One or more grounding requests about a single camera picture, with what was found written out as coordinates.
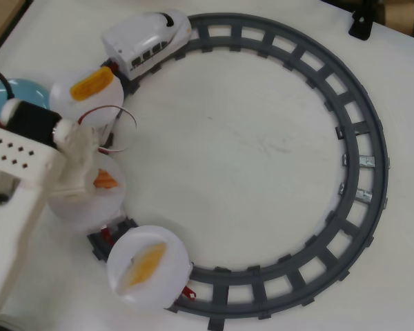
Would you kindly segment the white gripper, black motor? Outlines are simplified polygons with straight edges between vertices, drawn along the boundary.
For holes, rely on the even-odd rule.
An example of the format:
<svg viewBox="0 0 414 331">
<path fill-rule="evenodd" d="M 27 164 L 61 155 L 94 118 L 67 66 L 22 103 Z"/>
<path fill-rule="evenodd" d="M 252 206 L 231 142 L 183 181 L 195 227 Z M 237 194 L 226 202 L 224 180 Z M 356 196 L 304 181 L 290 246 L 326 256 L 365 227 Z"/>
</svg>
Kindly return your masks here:
<svg viewBox="0 0 414 331">
<path fill-rule="evenodd" d="M 63 119 L 58 113 L 20 99 L 7 100 L 1 109 L 0 122 L 11 134 L 9 148 L 19 139 L 28 139 L 62 149 L 67 162 L 63 176 L 50 183 L 50 197 L 78 202 L 90 199 L 95 192 L 94 181 L 99 173 L 94 156 L 99 147 L 94 128 Z"/>
</svg>

